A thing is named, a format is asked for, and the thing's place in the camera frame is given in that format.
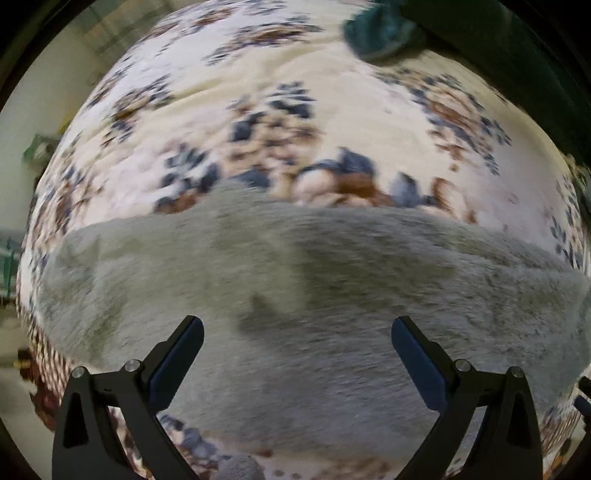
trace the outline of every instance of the bed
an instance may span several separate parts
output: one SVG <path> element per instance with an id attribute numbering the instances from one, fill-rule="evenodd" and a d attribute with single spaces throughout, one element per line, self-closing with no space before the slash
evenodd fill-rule
<path id="1" fill-rule="evenodd" d="M 462 59 L 424 51 L 375 67 L 342 40 L 369 1 L 209 0 L 162 19 L 98 84 L 65 133 L 32 203 L 18 311 L 49 428 L 77 365 L 44 333 L 37 291 L 70 231 L 170 215 L 220 179 L 302 207 L 421 209 L 502 231 L 589 276 L 573 163 Z M 541 416 L 549 476 L 579 421 L 571 401 Z M 150 477 L 114 413 L 136 470 Z M 207 478 L 232 454 L 163 416 Z M 393 478 L 379 459 L 303 461 L 250 452 L 267 478 Z"/>

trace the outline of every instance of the plaid curtain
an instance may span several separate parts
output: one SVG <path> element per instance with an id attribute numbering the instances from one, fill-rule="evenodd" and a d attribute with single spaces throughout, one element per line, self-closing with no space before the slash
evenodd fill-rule
<path id="1" fill-rule="evenodd" d="M 109 67 L 174 8 L 167 0 L 96 0 L 73 24 Z"/>

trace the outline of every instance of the gray blanket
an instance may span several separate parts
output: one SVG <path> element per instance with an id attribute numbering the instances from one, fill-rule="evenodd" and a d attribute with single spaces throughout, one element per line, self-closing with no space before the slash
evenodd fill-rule
<path id="1" fill-rule="evenodd" d="M 249 448 L 405 461 L 434 421 L 389 341 L 410 315 L 452 358 L 525 370 L 541 414 L 590 362 L 589 280 L 502 233 L 410 209 L 309 209 L 226 183 L 176 215 L 66 235 L 38 304 L 109 370 L 186 314 L 204 347 L 170 413 Z"/>

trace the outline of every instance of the teal cloth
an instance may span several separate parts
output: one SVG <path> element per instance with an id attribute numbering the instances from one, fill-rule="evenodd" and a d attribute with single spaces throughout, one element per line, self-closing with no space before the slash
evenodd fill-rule
<path id="1" fill-rule="evenodd" d="M 416 46 L 423 29 L 458 49 L 565 154 L 591 166 L 591 106 L 539 38 L 497 0 L 381 0 L 348 21 L 363 60 Z"/>

